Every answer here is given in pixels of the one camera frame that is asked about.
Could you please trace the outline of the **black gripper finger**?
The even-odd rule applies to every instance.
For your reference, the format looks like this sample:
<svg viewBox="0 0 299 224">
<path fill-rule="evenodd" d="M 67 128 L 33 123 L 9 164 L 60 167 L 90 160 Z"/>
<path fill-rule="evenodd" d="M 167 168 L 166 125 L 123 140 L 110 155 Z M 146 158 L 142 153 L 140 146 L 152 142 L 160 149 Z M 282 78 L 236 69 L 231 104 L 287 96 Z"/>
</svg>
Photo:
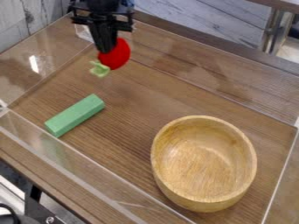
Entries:
<svg viewBox="0 0 299 224">
<path fill-rule="evenodd" d="M 103 53 L 110 53 L 118 42 L 118 29 L 115 18 L 106 17 L 103 22 Z"/>
<path fill-rule="evenodd" d="M 98 50 L 100 52 L 104 52 L 104 44 L 103 44 L 103 38 L 100 34 L 99 25 L 94 21 L 90 21 L 88 28 L 90 28 L 90 33 L 94 38 L 94 42 L 95 42 Z"/>
</svg>

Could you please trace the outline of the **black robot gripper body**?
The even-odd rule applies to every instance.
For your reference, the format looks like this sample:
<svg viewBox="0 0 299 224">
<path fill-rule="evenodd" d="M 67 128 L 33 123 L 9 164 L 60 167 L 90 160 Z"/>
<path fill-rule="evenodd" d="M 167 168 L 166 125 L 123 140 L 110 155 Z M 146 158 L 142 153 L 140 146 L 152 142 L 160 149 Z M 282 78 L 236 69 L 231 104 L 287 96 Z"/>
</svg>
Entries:
<svg viewBox="0 0 299 224">
<path fill-rule="evenodd" d="M 108 23 L 118 31 L 134 30 L 135 0 L 70 0 L 72 23 Z"/>
</svg>

